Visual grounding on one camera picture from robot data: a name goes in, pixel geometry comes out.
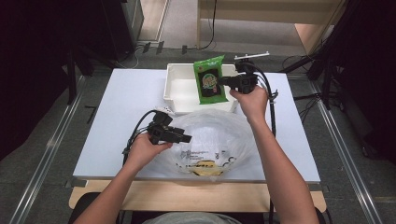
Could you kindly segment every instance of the person's left hand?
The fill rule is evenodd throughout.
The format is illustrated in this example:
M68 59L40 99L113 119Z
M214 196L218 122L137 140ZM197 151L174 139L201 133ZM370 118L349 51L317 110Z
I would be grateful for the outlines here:
M125 165L140 171L145 165L151 162L157 154L160 154L172 145L172 143L152 145L149 141L149 134L141 133L134 140Z

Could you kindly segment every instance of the white plastic container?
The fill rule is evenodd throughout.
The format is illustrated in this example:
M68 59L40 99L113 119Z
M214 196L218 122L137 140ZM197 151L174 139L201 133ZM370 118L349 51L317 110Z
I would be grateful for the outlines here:
M224 77L234 77L238 73L233 64L221 66ZM215 108L233 112L238 101L230 95L230 88L224 86L228 102L212 105L200 105L197 84L192 63L169 63L163 99L176 114L188 114L193 111Z

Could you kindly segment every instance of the green snack bag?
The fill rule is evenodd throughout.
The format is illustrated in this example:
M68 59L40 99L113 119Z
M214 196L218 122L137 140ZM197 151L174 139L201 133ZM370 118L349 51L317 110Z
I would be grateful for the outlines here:
M224 55L194 63L200 105L228 102L224 86L218 84L223 59Z

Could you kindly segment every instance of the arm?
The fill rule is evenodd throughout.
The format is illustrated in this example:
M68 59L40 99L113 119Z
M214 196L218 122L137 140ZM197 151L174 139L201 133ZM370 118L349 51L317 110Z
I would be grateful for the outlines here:
M311 194L300 173L276 141L265 121L268 93L230 91L241 104L256 139L271 199L281 223L318 223Z
M127 162L75 223L114 223L136 174L171 146L170 143L154 146L147 133L139 134L131 146Z

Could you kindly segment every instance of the white tabletop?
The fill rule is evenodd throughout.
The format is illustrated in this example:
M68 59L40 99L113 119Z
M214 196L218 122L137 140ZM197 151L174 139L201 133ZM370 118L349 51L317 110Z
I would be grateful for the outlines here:
M279 92L275 103L276 139L304 180L318 183L318 169L292 99L287 77L276 73L265 75L271 89ZM121 152L137 122L155 106L167 106L163 100L165 80L166 70L113 70L73 176L82 179L111 179L117 174L122 166ZM234 112L244 116L240 106ZM147 126L151 121L152 116L148 116L140 127ZM175 172L158 160L147 165L136 178L203 180L200 176ZM218 181L265 182L258 153L253 153L245 164L222 174Z

